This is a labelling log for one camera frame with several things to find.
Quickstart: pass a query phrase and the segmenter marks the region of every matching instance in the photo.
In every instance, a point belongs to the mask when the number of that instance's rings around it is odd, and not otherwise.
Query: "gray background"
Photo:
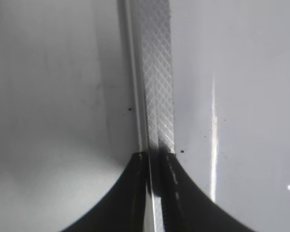
[[[138,151],[115,0],[0,0],[0,232],[60,231]]]
[[[290,0],[171,0],[171,10],[180,162],[243,223],[290,232]]]

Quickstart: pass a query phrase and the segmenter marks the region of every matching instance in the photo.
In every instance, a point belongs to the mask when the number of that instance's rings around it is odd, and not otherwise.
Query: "metal strip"
[[[173,73],[168,0],[126,0],[140,145],[174,152]],[[155,182],[150,166],[151,186]],[[151,189],[153,229],[163,232],[161,198]],[[152,231],[151,225],[145,231]]]

